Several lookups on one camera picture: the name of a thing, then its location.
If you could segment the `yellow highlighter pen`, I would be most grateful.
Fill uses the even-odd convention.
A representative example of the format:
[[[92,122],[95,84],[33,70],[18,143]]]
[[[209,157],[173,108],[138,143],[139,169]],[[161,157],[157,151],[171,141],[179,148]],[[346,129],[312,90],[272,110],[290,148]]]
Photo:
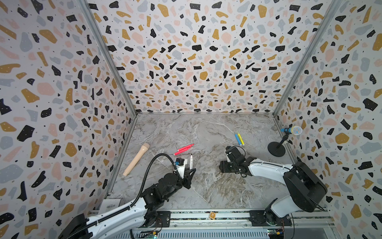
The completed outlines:
[[[244,141],[243,141],[243,139],[242,139],[240,133],[237,133],[237,137],[238,137],[238,139],[239,139],[239,141],[240,141],[240,145],[245,145],[245,143],[244,143]]]

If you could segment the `blue highlighter pen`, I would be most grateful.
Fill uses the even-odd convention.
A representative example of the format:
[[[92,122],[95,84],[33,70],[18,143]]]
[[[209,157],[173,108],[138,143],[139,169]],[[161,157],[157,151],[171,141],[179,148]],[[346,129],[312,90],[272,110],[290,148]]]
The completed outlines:
[[[238,134],[235,134],[235,138],[236,138],[236,140],[237,140],[237,142],[238,142],[238,145],[239,145],[239,146],[242,146],[242,143],[241,143],[241,140],[240,140]]]

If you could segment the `white marker pen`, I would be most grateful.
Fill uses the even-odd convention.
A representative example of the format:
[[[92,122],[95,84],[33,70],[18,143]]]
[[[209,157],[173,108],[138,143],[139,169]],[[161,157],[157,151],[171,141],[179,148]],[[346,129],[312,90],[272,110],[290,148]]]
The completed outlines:
[[[190,167],[190,169],[194,168],[194,160],[193,160],[193,155],[192,154],[190,155],[189,167]]]

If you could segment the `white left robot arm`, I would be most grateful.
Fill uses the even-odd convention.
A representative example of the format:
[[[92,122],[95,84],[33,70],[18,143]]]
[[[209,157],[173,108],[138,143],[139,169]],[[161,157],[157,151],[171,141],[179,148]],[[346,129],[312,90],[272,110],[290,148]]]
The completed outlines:
[[[136,201],[103,214],[86,218],[76,216],[58,236],[60,239],[111,239],[128,230],[149,227],[158,218],[157,210],[181,188],[190,189],[196,169],[188,169],[180,178],[168,173],[158,183],[145,189]]]

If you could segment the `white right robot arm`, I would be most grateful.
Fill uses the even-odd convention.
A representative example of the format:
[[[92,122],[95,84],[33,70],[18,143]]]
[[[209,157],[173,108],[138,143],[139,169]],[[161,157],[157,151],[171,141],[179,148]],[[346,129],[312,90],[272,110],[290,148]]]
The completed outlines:
[[[263,215],[254,217],[253,221],[256,223],[273,226],[293,212],[302,210],[312,213],[327,193],[324,183],[303,162],[277,164],[255,157],[234,158],[233,154],[228,154],[227,158],[228,160],[220,162],[221,173],[263,177],[277,181],[288,189],[287,196],[273,200],[265,208]]]

